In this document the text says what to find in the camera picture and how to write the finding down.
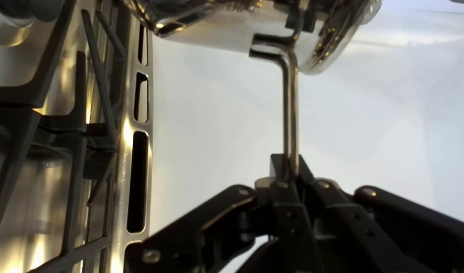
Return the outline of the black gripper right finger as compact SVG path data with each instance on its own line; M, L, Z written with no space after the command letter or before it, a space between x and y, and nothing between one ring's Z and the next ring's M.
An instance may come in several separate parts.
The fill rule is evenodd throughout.
M353 194L314 177L302 156L291 168L328 264L352 273L464 273L464 221L373 185Z

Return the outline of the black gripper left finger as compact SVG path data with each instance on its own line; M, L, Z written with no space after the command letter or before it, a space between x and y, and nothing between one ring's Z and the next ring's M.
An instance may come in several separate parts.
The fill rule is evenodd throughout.
M312 224L303 191L314 176L299 159L271 156L271 174L232 185L155 235L126 247L124 273L314 273Z

